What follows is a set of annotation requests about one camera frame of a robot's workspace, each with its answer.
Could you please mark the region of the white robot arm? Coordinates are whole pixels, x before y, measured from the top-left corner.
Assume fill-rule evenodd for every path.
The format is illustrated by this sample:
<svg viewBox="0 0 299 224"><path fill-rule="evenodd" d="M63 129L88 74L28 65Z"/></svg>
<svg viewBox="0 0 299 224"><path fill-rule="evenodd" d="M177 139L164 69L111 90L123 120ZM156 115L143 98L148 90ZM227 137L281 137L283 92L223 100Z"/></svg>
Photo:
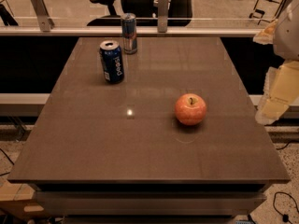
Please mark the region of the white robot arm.
<svg viewBox="0 0 299 224"><path fill-rule="evenodd" d="M271 44L274 53L284 59L279 68L268 69L255 115L258 123L269 125L279 120L299 97L299 0L291 0L253 41Z"/></svg>

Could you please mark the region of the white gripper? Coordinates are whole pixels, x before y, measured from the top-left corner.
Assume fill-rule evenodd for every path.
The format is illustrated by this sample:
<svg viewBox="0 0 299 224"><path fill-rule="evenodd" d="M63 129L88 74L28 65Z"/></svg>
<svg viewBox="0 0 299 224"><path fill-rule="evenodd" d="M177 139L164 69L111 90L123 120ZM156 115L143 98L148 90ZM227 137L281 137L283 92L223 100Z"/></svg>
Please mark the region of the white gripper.
<svg viewBox="0 0 299 224"><path fill-rule="evenodd" d="M261 32L253 37L255 43L268 45L273 43L278 21L270 22ZM276 71L270 88L270 99L263 96L258 103L255 120L262 125L270 125L287 111L299 96L299 62L287 60Z"/></svg>

